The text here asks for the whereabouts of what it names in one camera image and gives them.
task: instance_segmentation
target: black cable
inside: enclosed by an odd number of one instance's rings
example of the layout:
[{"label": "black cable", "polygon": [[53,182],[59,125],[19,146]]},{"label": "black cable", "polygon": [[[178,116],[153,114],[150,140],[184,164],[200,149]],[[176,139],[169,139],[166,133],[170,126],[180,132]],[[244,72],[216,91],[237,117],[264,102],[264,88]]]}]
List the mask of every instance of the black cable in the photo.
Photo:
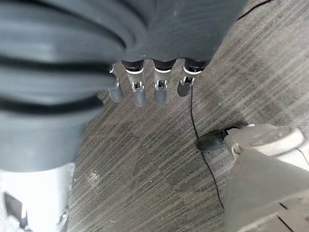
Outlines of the black cable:
[{"label": "black cable", "polygon": [[240,20],[240,19],[242,19],[244,16],[246,16],[247,14],[249,14],[249,13],[250,13],[251,11],[253,11],[254,9],[256,9],[256,8],[258,8],[258,7],[260,7],[260,6],[263,6],[264,4],[269,3],[269,2],[271,2],[271,1],[273,1],[273,0],[266,0],[266,1],[263,1],[263,2],[261,2],[261,3],[257,4],[257,5],[255,5],[255,6],[252,7],[250,10],[248,10],[246,13],[244,13],[242,16],[240,16],[240,17],[237,19],[237,21]]},{"label": "black cable", "polygon": [[224,206],[223,206],[223,203],[222,203],[222,200],[221,200],[220,194],[219,194],[219,188],[218,188],[218,185],[217,185],[217,181],[216,181],[216,179],[214,178],[214,174],[213,174],[213,172],[212,172],[212,170],[211,170],[211,167],[210,167],[210,166],[209,166],[209,164],[207,163],[207,161],[206,161],[206,159],[205,159],[205,156],[204,156],[203,152],[201,152],[201,156],[202,156],[202,158],[203,158],[203,160],[204,160],[204,162],[205,162],[206,166],[208,167],[208,169],[209,169],[209,171],[210,171],[210,173],[211,173],[211,175],[212,175],[214,185],[216,186],[217,196],[218,196],[218,199],[219,199],[220,205],[221,205],[221,206],[222,206],[222,208],[224,209]]},{"label": "black cable", "polygon": [[198,139],[198,133],[197,133],[197,128],[195,127],[194,119],[193,119],[193,112],[192,112],[192,99],[193,99],[193,86],[191,86],[191,120],[192,120],[192,125],[194,128],[195,136]]},{"label": "black cable", "polygon": [[[193,118],[193,113],[192,113],[192,99],[193,99],[193,86],[191,86],[191,104],[190,104],[190,110],[191,110],[191,120],[192,120],[192,125],[193,125],[193,128],[194,128],[194,132],[195,132],[195,135],[198,139],[198,133],[197,133],[197,128],[195,127],[195,122],[194,122],[194,118]],[[217,185],[217,181],[216,181],[216,178],[214,177],[214,174],[209,166],[209,164],[207,163],[206,161],[206,158],[204,157],[204,154],[201,152],[201,156],[208,168],[208,170],[210,171],[211,173],[211,176],[213,178],[213,181],[214,181],[214,185],[216,186],[216,191],[217,191],[217,196],[218,196],[218,199],[219,199],[219,202],[220,202],[220,205],[222,206],[222,208],[224,209],[224,206],[223,206],[223,203],[222,203],[222,200],[221,200],[221,197],[220,197],[220,193],[219,193],[219,188],[218,188],[218,185]]]}]

